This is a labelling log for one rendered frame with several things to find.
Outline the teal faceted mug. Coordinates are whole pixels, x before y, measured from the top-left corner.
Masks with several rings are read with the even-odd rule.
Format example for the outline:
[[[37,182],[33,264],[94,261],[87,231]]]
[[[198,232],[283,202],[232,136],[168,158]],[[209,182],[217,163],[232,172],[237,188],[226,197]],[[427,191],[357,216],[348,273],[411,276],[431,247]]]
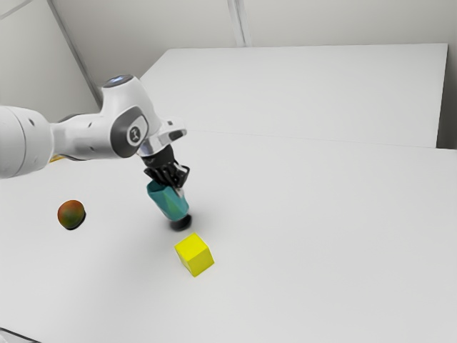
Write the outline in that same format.
[[[176,222],[188,214],[189,205],[185,196],[178,195],[173,187],[152,180],[147,184],[146,190],[148,196],[170,221]]]

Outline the red green round fruit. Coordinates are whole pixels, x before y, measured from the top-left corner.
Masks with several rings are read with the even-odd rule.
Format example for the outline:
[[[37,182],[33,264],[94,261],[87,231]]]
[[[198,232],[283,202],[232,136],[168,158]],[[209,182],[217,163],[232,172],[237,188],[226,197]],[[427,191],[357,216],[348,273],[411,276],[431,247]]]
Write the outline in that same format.
[[[64,202],[57,211],[57,218],[62,227],[73,230],[79,227],[86,218],[83,204],[78,200]]]

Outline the yellow cube block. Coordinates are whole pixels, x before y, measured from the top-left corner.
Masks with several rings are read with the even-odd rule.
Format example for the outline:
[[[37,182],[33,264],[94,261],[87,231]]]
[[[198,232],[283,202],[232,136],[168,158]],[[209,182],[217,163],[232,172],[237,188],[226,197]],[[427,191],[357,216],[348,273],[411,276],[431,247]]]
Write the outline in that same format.
[[[193,277],[214,265],[214,258],[204,240],[192,233],[174,246],[181,263]]]

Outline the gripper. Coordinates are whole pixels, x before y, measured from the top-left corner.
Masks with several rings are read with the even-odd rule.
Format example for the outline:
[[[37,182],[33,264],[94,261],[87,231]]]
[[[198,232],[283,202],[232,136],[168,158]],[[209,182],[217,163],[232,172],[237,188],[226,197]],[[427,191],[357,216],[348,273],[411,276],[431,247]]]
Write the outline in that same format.
[[[189,176],[190,168],[177,162],[171,145],[154,155],[145,156],[143,163],[146,166],[146,175],[161,185],[173,187],[176,195],[180,199],[184,198],[182,187]]]

